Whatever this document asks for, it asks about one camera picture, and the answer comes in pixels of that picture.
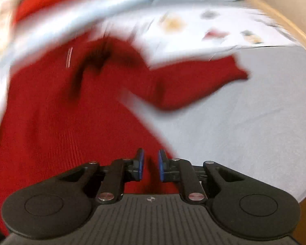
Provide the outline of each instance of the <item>printed pattern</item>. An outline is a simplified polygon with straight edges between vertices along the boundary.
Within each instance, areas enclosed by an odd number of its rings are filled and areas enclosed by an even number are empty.
[[[290,46],[298,42],[257,9],[195,5],[150,8],[99,24],[102,34],[130,41],[147,61],[183,58],[226,49]]]

